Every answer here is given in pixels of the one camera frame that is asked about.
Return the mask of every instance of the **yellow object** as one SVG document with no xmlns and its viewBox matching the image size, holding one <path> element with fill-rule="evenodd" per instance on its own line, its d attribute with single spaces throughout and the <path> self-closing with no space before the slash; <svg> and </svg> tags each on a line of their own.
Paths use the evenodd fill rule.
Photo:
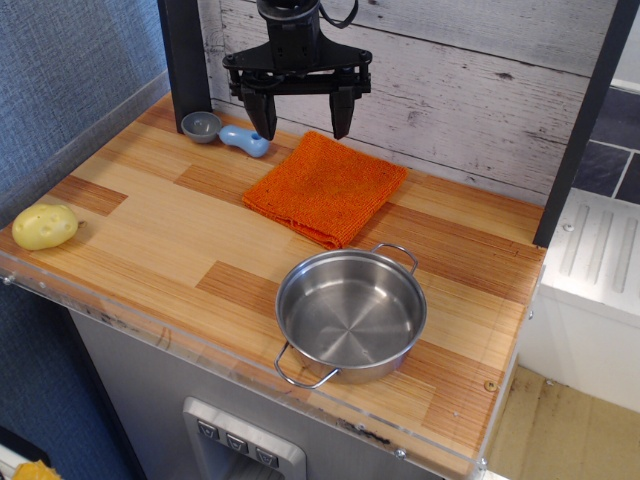
<svg viewBox="0 0 640 480">
<path fill-rule="evenodd" d="M 13 480 L 62 480 L 62 477 L 38 460 L 35 463 L 18 465 Z"/>
<path fill-rule="evenodd" d="M 77 230 L 78 220 L 69 207 L 36 203 L 16 217 L 11 233 L 22 248 L 42 250 L 66 242 Z"/>
</svg>

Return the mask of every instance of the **floor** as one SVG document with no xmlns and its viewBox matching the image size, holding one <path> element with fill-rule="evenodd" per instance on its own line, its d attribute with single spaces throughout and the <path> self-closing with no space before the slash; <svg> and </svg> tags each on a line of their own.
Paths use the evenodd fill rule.
<svg viewBox="0 0 640 480">
<path fill-rule="evenodd" d="M 640 479 L 640 413 L 518 367 L 487 458 L 509 480 Z"/>
</svg>

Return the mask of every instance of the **stainless steel pot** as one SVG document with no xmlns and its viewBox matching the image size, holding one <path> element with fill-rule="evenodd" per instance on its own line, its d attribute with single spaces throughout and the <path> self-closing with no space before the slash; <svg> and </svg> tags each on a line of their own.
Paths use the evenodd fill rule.
<svg viewBox="0 0 640 480">
<path fill-rule="evenodd" d="M 410 271 L 376 253 L 403 251 Z M 424 328 L 427 304 L 413 276 L 418 260 L 407 249 L 381 243 L 371 251 L 333 250 L 298 264 L 276 297 L 276 316 L 287 342 L 275 359 L 278 373 L 302 388 L 330 378 L 343 383 L 376 380 L 397 369 Z M 314 384 L 287 376 L 280 360 L 289 346 L 321 377 Z"/>
</svg>

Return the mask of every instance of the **blue textured wall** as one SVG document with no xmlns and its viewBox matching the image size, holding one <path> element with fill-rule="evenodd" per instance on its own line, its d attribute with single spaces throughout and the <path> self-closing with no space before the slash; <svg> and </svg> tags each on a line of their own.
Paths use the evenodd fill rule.
<svg viewBox="0 0 640 480">
<path fill-rule="evenodd" d="M 155 0 L 0 0 L 0 227 L 169 90 Z M 136 477 L 68 312 L 0 284 L 0 425 L 65 480 Z"/>
<path fill-rule="evenodd" d="M 109 135 L 71 159 L 57 152 L 166 66 L 154 0 L 0 0 L 0 46 L 3 226 Z M 122 128 L 132 118 L 109 120 Z"/>
</svg>

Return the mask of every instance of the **white wood panel wall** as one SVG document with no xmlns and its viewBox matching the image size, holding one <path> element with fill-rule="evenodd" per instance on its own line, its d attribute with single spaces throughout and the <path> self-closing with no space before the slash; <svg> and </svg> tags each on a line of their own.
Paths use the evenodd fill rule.
<svg viewBox="0 0 640 480">
<path fill-rule="evenodd" d="M 615 0 L 361 2 L 326 36 L 373 53 L 372 93 L 342 142 L 428 173 L 544 204 Z M 326 0 L 343 18 L 351 2 Z M 200 0 L 214 107 L 230 98 L 225 53 L 267 41 L 255 3 Z M 276 97 L 278 127 L 331 132 L 328 96 Z"/>
</svg>

